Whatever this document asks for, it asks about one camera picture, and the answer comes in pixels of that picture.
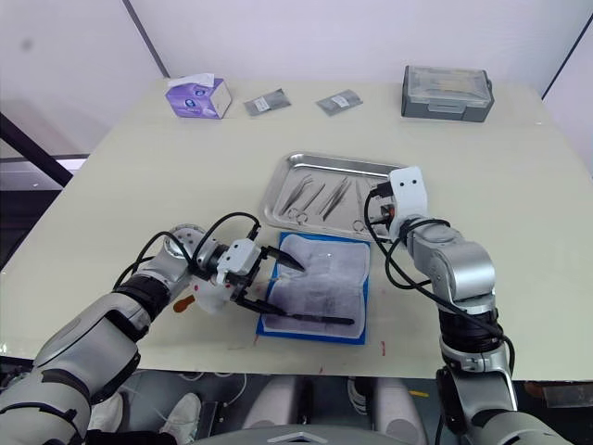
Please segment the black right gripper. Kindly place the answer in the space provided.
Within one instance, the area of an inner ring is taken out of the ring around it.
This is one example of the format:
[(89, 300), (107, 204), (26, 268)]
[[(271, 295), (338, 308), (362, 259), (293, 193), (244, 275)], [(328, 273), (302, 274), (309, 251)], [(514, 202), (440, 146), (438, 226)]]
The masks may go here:
[(378, 239), (396, 239), (394, 195), (370, 193), (369, 200), (368, 219), (371, 236)]

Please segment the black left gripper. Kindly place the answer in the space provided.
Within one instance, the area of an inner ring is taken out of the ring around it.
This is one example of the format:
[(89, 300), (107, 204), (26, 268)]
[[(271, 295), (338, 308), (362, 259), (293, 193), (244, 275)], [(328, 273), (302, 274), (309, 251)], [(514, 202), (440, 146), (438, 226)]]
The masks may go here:
[(225, 268), (227, 281), (233, 286), (231, 301), (238, 306), (259, 314), (286, 316), (283, 309), (270, 304), (268, 301), (247, 297), (248, 289), (257, 277), (262, 261), (273, 257), (276, 261), (298, 272), (304, 272), (304, 266), (285, 251), (273, 247), (230, 247), (225, 252)]

